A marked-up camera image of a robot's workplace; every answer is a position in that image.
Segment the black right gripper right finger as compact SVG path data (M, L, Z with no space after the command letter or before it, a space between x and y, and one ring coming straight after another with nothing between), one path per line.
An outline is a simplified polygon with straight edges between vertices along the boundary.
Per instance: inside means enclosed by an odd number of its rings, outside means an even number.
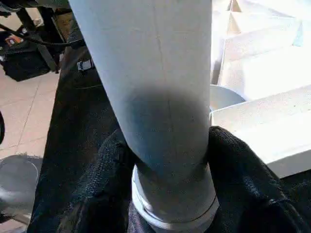
M278 178L250 147L221 127L209 129L207 160L219 209L210 233L308 233L311 172Z

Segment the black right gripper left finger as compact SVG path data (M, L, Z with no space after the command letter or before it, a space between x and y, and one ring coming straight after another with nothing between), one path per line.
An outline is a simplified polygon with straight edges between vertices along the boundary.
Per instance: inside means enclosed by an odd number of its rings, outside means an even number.
M104 140L72 192L57 232L126 232L134 163L123 134L115 130Z

